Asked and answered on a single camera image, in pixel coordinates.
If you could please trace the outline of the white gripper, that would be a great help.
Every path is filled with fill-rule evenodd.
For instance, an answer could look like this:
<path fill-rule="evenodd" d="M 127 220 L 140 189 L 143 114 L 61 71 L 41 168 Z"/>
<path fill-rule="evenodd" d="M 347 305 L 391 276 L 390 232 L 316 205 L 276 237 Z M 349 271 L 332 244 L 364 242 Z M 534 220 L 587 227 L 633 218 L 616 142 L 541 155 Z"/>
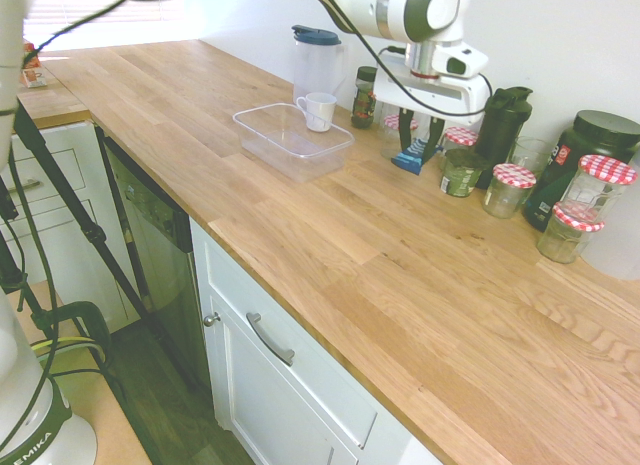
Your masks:
<path fill-rule="evenodd" d="M 402 58 L 383 58 L 382 64 L 376 73 L 374 94 L 378 101 L 402 108 L 398 115 L 402 152 L 412 143 L 414 112 L 431 117 L 422 154 L 423 164 L 435 154 L 444 130 L 444 120 L 474 125 L 483 117 L 491 92 L 482 76 L 422 79 L 409 72 Z"/>

